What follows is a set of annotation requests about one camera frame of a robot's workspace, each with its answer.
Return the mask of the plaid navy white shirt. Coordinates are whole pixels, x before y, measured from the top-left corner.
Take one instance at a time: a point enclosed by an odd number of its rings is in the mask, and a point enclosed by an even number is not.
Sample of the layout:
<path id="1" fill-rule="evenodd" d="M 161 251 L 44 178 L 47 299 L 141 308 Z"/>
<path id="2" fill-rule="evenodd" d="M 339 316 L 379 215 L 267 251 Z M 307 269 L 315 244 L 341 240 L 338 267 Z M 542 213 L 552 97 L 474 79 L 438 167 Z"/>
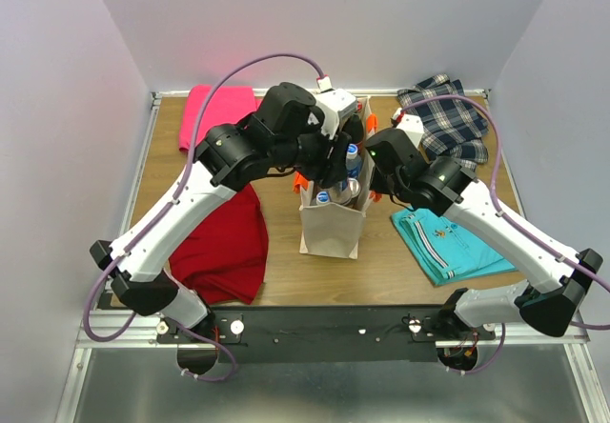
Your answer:
<path id="1" fill-rule="evenodd" d="M 464 96 L 461 82 L 452 81 L 447 74 L 437 74 L 399 90 L 397 101 L 406 108 L 441 95 Z M 489 154 L 482 140 L 488 132 L 488 123 L 471 104 L 439 100 L 411 108 L 408 113 L 421 118 L 424 134 L 420 145 L 429 160 L 439 156 L 453 157 L 472 171 L 488 161 Z"/>

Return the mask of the aluminium frame rail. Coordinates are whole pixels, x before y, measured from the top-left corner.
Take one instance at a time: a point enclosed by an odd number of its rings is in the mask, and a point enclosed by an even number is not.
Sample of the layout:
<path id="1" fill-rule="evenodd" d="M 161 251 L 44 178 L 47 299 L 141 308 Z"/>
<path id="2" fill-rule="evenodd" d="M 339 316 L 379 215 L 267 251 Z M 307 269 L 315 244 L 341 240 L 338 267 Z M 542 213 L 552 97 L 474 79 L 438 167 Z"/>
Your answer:
<path id="1" fill-rule="evenodd" d="M 432 305 L 394 306 L 227 306 L 214 311 L 214 322 L 220 329 L 219 338 L 227 344 L 245 344 L 249 334 L 279 337 L 292 335 L 307 340 L 329 332 L 331 337 L 384 339 L 393 333 L 405 332 L 406 338 L 421 344 L 435 343 L 439 347 L 456 345 L 464 336 L 452 340 L 445 334 L 433 333 Z M 109 342 L 117 334 L 119 342 L 150 344 L 180 343 L 173 322 L 159 330 L 163 316 L 140 315 L 129 319 L 127 311 L 94 311 L 90 328 L 101 342 Z"/>

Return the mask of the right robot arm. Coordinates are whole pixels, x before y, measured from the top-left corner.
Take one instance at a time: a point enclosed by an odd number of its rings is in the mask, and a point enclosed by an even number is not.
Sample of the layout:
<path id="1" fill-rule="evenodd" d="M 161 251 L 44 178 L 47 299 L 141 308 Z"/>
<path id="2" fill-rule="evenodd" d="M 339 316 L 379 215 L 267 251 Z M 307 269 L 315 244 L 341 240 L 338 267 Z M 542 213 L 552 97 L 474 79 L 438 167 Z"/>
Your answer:
<path id="1" fill-rule="evenodd" d="M 465 228 L 525 277 L 510 286 L 456 292 L 447 302 L 449 309 L 438 316 L 445 336 L 458 339 L 487 323 L 519 321 L 547 336 L 564 336 L 600 271 L 599 253 L 552 239 L 493 198 L 487 185 L 456 159 L 426 162 L 399 128 L 374 134 L 365 149 L 376 167 L 376 187 Z"/>

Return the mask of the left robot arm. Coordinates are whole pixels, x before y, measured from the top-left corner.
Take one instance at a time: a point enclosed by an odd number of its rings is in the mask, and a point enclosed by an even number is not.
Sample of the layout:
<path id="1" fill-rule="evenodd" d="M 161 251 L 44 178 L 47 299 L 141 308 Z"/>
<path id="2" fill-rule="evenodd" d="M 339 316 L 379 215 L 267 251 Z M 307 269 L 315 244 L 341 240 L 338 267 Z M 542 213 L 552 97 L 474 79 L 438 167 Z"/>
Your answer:
<path id="1" fill-rule="evenodd" d="M 345 178 L 350 137 L 341 128 L 356 109 L 356 98 L 343 89 L 311 94 L 282 82 L 237 123 L 210 128 L 174 186 L 138 223 L 91 245 L 118 299 L 139 315 L 170 318 L 192 342 L 204 340 L 211 311 L 164 271 L 169 257 L 206 217 L 270 170 L 296 170 L 322 187 Z"/>

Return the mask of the cola bottle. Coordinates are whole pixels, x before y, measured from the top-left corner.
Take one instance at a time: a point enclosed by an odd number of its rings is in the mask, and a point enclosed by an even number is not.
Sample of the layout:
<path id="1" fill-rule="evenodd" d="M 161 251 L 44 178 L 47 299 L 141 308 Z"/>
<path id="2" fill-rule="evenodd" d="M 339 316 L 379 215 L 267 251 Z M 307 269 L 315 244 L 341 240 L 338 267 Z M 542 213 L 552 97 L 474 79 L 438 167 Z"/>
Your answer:
<path id="1" fill-rule="evenodd" d="M 343 125 L 342 131 L 350 136 L 352 144 L 359 148 L 361 147 L 365 138 L 365 127 L 357 113 L 354 113 L 347 119 Z"/>

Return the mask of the clear water bottle blue label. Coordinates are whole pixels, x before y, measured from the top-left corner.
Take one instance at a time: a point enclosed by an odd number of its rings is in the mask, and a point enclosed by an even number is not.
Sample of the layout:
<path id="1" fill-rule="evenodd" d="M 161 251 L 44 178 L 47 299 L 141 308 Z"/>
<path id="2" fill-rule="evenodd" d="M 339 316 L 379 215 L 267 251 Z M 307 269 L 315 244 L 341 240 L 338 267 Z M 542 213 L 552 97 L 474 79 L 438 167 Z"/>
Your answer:
<path id="1" fill-rule="evenodd" d="M 362 158 L 356 144 L 350 144 L 346 152 L 346 170 L 349 178 L 358 179 L 362 169 Z"/>

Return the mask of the black can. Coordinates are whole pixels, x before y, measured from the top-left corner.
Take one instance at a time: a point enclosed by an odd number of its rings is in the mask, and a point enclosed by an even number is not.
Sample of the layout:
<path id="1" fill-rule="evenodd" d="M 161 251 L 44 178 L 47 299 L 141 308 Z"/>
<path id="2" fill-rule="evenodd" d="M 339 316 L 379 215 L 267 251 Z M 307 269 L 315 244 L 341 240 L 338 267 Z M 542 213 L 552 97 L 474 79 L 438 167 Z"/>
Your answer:
<path id="1" fill-rule="evenodd" d="M 360 186 L 359 181 L 356 178 L 350 177 L 348 179 L 348 189 L 349 189 L 349 194 L 350 194 L 348 204 L 354 205 L 354 203 L 357 202 L 357 199 L 361 192 L 361 186 Z"/>

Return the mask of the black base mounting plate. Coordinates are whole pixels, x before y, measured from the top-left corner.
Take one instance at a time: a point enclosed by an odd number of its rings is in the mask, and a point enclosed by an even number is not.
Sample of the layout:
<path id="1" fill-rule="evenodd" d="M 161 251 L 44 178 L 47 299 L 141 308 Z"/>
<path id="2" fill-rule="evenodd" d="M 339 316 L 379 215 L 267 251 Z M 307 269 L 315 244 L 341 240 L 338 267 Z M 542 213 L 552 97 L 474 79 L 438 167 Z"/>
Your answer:
<path id="1" fill-rule="evenodd" d="M 251 306 L 214 310 L 217 337 L 240 365 L 408 360 L 434 362 L 437 344 L 496 338 L 482 327 L 446 325 L 439 304 Z"/>

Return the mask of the teal folded shorts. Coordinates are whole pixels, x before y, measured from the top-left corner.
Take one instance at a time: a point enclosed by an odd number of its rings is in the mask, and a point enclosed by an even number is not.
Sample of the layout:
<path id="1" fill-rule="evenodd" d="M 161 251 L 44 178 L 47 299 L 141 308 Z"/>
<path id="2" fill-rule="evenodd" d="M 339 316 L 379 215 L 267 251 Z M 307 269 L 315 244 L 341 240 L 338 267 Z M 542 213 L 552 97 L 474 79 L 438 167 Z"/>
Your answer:
<path id="1" fill-rule="evenodd" d="M 391 222 L 436 286 L 516 269 L 474 234 L 426 209 L 397 211 Z"/>

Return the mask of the silver can red tab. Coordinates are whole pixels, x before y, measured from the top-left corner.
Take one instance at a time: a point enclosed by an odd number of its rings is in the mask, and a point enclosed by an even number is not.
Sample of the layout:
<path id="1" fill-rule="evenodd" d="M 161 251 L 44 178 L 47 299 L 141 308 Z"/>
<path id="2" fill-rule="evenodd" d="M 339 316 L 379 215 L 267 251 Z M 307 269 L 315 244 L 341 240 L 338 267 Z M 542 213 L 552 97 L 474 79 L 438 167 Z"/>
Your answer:
<path id="1" fill-rule="evenodd" d="M 332 185 L 328 189 L 330 200 L 339 205 L 347 205 L 353 198 L 350 179 L 346 178 Z"/>

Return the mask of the pink folded cloth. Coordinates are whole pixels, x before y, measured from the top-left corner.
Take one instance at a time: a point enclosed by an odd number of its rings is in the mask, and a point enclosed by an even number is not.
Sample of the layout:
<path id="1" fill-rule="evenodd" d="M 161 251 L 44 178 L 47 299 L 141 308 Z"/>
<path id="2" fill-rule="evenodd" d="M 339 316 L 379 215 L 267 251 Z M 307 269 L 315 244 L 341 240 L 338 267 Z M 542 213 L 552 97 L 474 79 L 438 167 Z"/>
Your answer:
<path id="1" fill-rule="evenodd" d="M 211 89 L 211 85 L 197 85 L 190 90 L 178 132 L 180 151 L 189 150 L 198 113 Z M 203 114 L 196 144 L 204 139 L 210 128 L 227 123 L 235 124 L 247 114 L 255 111 L 258 105 L 259 101 L 254 96 L 251 87 L 221 87 L 214 94 Z"/>

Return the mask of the red folded cloth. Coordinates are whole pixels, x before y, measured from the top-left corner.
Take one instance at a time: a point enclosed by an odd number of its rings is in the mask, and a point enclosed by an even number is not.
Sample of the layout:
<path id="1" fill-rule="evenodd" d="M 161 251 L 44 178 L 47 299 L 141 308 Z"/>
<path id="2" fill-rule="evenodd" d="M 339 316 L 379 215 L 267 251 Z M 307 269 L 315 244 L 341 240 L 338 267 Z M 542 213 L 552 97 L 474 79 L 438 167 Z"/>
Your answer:
<path id="1" fill-rule="evenodd" d="M 250 304 L 266 270 L 269 236 L 252 186 L 211 213 L 169 258 L 172 275 L 207 303 Z"/>

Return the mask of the beige canvas tote bag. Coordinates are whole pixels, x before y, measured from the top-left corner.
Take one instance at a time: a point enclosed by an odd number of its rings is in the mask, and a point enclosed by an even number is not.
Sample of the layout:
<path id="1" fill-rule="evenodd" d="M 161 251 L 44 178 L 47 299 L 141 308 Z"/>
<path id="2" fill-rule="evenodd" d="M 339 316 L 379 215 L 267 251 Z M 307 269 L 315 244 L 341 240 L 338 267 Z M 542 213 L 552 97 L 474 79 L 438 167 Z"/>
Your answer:
<path id="1" fill-rule="evenodd" d="M 365 138 L 358 148 L 362 158 L 362 169 L 357 179 L 361 186 L 360 195 L 354 205 L 339 205 L 331 201 L 328 205 L 317 206 L 315 196 L 329 188 L 308 181 L 301 175 L 295 177 L 294 191 L 300 196 L 300 251 L 304 254 L 350 259 L 358 256 L 358 241 L 363 232 L 366 211 L 376 199 L 370 189 L 374 165 L 364 144 L 376 133 L 377 121 L 371 112 L 369 99 L 356 99 L 355 113 L 360 116 L 365 127 Z"/>

